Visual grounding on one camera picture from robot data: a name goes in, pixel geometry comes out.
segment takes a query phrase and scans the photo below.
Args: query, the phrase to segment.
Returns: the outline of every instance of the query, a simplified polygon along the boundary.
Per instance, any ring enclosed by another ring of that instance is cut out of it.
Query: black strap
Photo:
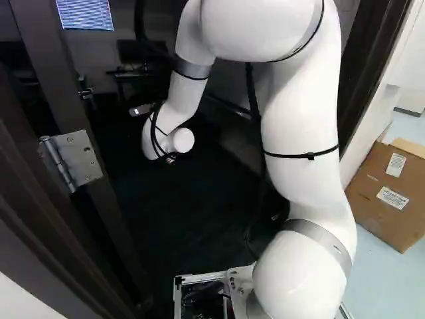
[[[308,153],[305,153],[305,154],[296,154],[296,155],[275,154],[275,153],[270,153],[270,152],[267,152],[267,151],[264,151],[264,150],[263,150],[263,153],[266,154],[267,156],[272,156],[273,158],[293,158],[293,159],[307,158],[309,161],[314,161],[314,158],[316,156],[321,156],[321,155],[331,153],[333,151],[338,150],[338,148],[339,148],[339,145],[337,144],[337,145],[333,146],[332,148],[329,148],[328,150],[324,150],[324,151],[321,151],[321,152],[317,152],[317,153],[308,152]]]
[[[205,77],[205,78],[193,78],[192,76],[183,74],[182,72],[179,72],[176,68],[174,69],[174,72],[176,72],[178,75],[181,75],[185,78],[188,78],[189,80],[194,80],[194,81],[203,81],[203,80],[207,80],[209,78],[209,76]]]
[[[320,14],[319,23],[317,24],[316,29],[314,30],[313,34],[308,39],[308,41],[304,45],[302,45],[300,48],[298,48],[297,50],[295,50],[295,52],[293,52],[291,55],[284,56],[283,58],[279,58],[278,60],[269,61],[268,63],[282,62],[282,61],[288,60],[289,58],[292,58],[293,56],[295,56],[298,53],[300,53],[311,42],[311,40],[313,40],[314,36],[316,36],[316,33],[318,32],[318,30],[319,30],[319,28],[321,26],[321,23],[323,21],[324,14],[325,14],[325,0],[322,0],[322,8],[321,8],[321,14]]]
[[[157,130],[159,130],[162,134],[164,134],[165,136],[168,136],[168,134],[166,134],[166,133],[164,133],[164,131],[163,130],[161,130],[158,126],[156,126],[155,125],[155,128],[157,129]]]

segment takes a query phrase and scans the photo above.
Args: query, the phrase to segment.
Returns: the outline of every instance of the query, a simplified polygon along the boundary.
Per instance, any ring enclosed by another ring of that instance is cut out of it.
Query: door hinge
[[[79,186],[104,175],[85,130],[42,136],[39,141],[44,164],[67,192],[74,193]]]
[[[86,88],[85,90],[78,91],[78,96],[81,100],[89,100],[93,98],[93,89]]]

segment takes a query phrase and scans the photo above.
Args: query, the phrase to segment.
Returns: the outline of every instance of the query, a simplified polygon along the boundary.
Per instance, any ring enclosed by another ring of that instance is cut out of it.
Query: robotic arm
[[[357,233],[339,175],[339,18],[332,0],[189,0],[181,16],[169,98],[154,130],[165,152],[194,142],[178,128],[196,112],[215,57],[268,62],[262,115],[266,163],[290,218],[256,263],[255,295],[273,319],[330,319],[355,257]],[[164,155],[151,140],[142,148]]]

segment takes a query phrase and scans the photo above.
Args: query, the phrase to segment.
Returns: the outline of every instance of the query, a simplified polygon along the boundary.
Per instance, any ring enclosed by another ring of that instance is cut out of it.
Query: cardboard box
[[[404,253],[425,235],[425,146],[375,142],[346,193],[356,222]]]

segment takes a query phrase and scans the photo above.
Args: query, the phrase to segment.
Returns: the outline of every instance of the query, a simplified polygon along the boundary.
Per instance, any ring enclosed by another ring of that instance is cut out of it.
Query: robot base
[[[253,290],[252,271],[254,264],[244,267],[230,268],[227,271],[209,272],[206,274],[188,274],[174,278],[174,319],[182,319],[182,287],[190,285],[221,282],[223,293],[230,296],[235,319],[270,319],[263,311]],[[228,319],[228,298],[223,298],[223,318]],[[342,303],[335,319],[354,319]]]

